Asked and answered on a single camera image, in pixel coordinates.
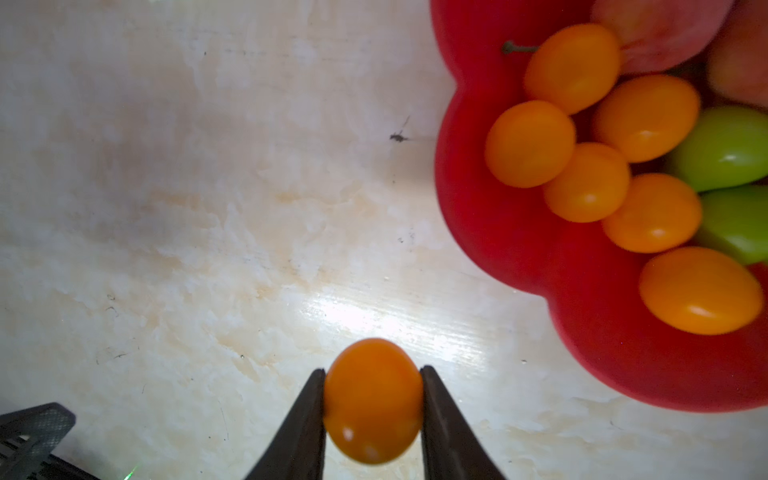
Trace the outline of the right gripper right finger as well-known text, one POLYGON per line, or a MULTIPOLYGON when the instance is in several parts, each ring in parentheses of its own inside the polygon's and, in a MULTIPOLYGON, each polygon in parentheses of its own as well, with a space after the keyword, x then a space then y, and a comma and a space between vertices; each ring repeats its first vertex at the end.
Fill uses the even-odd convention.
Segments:
POLYGON ((421 445, 425 478, 505 480, 435 368, 425 365, 421 376, 424 386, 421 445))

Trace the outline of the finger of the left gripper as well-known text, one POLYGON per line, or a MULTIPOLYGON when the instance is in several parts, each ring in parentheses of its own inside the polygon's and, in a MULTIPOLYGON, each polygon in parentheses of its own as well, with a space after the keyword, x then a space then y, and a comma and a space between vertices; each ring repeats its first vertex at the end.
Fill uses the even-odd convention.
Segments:
POLYGON ((1 479, 97 480, 52 454, 75 423, 75 414, 55 402, 3 414, 1 479))

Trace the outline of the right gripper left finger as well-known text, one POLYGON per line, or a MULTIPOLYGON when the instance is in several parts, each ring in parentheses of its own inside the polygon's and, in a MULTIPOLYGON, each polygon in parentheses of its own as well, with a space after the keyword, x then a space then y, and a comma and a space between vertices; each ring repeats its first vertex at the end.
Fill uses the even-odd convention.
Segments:
POLYGON ((325 370, 314 370, 273 440, 246 479, 323 478, 326 431, 323 424, 325 370))

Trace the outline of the red flower-shaped fruit bowl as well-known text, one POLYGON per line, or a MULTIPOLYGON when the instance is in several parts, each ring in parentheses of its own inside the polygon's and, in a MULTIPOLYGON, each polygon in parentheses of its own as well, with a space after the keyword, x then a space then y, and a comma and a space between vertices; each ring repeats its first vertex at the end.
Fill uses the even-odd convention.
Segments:
POLYGON ((537 188, 500 183, 484 160, 497 117, 522 98, 524 54, 587 21, 588 1, 434 1, 435 38, 456 80, 435 154, 439 205, 455 241, 493 278, 548 303, 575 360, 638 401, 691 412, 731 412, 767 403, 767 319, 726 335, 674 329, 643 304, 646 257, 614 245, 597 223, 554 215, 537 188))

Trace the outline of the orange fake fruit cluster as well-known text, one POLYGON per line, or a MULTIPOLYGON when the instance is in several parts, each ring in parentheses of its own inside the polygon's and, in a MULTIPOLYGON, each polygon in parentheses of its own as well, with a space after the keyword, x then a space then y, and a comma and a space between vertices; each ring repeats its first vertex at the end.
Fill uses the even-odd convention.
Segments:
POLYGON ((568 115, 602 100, 622 67, 621 44, 608 28, 594 23, 564 28, 533 53, 523 78, 530 100, 549 102, 568 115))
POLYGON ((570 116, 553 104, 534 100, 504 111, 486 138, 485 162, 505 185, 531 188, 563 171, 576 144, 570 116))
POLYGON ((666 174, 635 176, 622 206, 602 221, 607 237, 635 253, 658 253, 689 241, 703 217, 698 194, 666 174))

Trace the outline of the orange fake fruit cluster bottom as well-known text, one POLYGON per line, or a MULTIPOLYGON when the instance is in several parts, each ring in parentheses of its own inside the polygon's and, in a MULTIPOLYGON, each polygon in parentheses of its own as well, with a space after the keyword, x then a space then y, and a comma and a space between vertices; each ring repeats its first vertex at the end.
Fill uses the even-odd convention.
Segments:
POLYGON ((602 221, 607 237, 635 253, 658 253, 689 241, 703 217, 698 194, 666 174, 635 176, 622 206, 602 221))

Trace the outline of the green fake pear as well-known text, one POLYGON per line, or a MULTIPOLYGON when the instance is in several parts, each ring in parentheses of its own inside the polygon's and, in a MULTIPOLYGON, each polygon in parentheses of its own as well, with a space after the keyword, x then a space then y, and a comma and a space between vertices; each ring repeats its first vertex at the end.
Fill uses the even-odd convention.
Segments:
POLYGON ((663 172, 696 192, 749 184, 767 176, 767 115, 744 106, 704 110, 673 149, 663 172))
POLYGON ((767 186, 742 185, 700 196, 703 217, 694 239, 742 265, 767 262, 767 186))

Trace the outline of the orange fake fruit top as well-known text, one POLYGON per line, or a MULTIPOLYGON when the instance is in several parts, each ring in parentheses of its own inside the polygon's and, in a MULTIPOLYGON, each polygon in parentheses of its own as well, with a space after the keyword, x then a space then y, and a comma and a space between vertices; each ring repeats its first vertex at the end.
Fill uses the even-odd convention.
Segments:
POLYGON ((642 163, 678 146, 700 110, 700 95, 690 82, 663 74, 640 76, 616 86, 600 102, 592 133, 628 162, 642 163))

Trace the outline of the pink fake peach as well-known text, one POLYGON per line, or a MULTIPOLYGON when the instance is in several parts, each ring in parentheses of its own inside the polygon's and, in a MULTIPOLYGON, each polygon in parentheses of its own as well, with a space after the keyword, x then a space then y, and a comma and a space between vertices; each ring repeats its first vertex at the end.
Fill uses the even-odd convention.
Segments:
MULTIPOLYGON (((618 38, 620 75, 660 72, 700 53, 733 5, 732 1, 595 1, 589 23, 608 28, 618 38)), ((541 45, 506 41, 501 51, 533 55, 541 45)))
POLYGON ((710 46, 706 69, 716 94, 767 109, 767 0, 734 4, 710 46))

